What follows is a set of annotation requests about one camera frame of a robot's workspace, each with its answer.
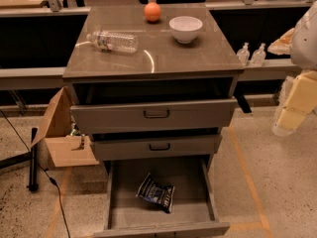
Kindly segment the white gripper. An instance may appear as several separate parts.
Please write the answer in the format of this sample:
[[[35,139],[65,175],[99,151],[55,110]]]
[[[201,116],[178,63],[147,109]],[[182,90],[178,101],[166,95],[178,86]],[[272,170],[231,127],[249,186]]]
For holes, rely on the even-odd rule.
[[[289,55],[294,29],[271,43],[267,50],[274,55]],[[293,78],[288,76],[278,94],[271,132],[286,137],[295,131],[317,107],[317,71],[307,70]]]

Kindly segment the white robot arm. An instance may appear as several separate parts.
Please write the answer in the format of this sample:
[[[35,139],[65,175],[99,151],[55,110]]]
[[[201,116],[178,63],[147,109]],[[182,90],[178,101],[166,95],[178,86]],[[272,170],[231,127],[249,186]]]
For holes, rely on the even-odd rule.
[[[291,62],[302,69],[282,101],[282,108],[272,132],[288,136],[296,131],[305,117],[317,107],[317,1],[295,27],[269,45],[276,55],[290,55]]]

